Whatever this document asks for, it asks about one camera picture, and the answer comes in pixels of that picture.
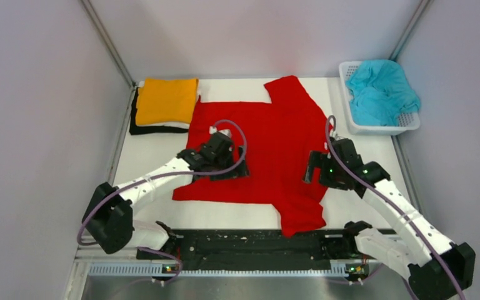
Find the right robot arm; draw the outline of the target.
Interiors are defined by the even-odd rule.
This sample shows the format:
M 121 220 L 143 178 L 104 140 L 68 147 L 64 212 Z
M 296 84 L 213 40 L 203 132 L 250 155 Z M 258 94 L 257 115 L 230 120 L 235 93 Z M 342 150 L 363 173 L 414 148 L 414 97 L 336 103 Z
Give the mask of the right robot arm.
M 311 183 L 318 169 L 319 184 L 356 193 L 400 238 L 393 241 L 366 221 L 349 221 L 341 241 L 343 253 L 376 259 L 398 273 L 417 299 L 464 299 L 463 292 L 473 284 L 474 249 L 438 231 L 378 162 L 363 162 L 350 139 L 332 137 L 326 147 L 326 152 L 310 152 L 304 182 Z

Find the red t-shirt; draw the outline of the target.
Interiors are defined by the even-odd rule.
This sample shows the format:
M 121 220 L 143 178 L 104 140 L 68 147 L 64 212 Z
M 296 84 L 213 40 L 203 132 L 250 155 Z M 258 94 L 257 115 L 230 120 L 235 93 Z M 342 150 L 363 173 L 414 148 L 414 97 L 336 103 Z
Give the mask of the red t-shirt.
M 249 176 L 200 179 L 173 193 L 175 201 L 271 204 L 282 233 L 291 237 L 326 225 L 321 201 L 326 187 L 304 182 L 309 155 L 323 151 L 326 117 L 296 76 L 265 84 L 263 102 L 198 102 L 187 146 L 206 142 L 209 128 L 230 129 L 235 145 L 247 144 Z

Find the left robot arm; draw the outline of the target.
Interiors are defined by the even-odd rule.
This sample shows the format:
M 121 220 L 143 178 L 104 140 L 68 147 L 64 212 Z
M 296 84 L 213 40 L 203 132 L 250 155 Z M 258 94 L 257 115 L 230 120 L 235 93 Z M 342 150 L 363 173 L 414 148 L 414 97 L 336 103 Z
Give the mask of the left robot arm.
M 234 142 L 228 129 L 211 129 L 209 140 L 196 149 L 184 149 L 161 167 L 141 177 L 113 186 L 104 182 L 94 190 L 82 219 L 92 244 L 106 254 L 126 247 L 149 248 L 160 258 L 175 251 L 173 235 L 165 225 L 138 221 L 136 215 L 156 198 L 188 186 L 201 178 L 224 180 L 243 176 L 246 146 L 238 147 L 234 160 Z

